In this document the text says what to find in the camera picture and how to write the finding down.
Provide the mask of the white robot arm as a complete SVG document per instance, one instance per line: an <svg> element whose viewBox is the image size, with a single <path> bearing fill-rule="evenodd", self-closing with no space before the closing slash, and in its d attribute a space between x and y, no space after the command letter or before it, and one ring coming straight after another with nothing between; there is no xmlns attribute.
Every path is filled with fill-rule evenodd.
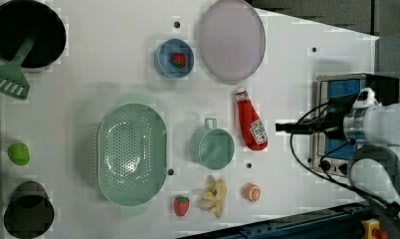
<svg viewBox="0 0 400 239"><path fill-rule="evenodd" d="M400 104L384 106L377 101L372 89L364 88L355 95L330 99L296 122L278 123L276 130L290 135L323 133L329 138L343 139L346 144L357 144L359 149L348 161L346 173L350 174L360 160L373 160L384 168L400 197ZM398 203L357 187L352 177L347 184L326 172L319 177L357 193L400 221Z"/></svg>

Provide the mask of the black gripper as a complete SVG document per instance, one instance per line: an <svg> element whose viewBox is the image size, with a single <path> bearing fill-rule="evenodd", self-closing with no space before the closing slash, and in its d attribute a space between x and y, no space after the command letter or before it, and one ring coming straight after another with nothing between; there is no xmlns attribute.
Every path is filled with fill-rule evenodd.
<svg viewBox="0 0 400 239"><path fill-rule="evenodd" d="M343 133L343 120L351 112L357 99L357 94L331 98L327 101L328 107L325 114L317 123L307 122L277 122L276 127L314 127L315 132L322 132L330 139L345 139ZM310 128L276 128L276 131L291 134L314 134Z"/></svg>

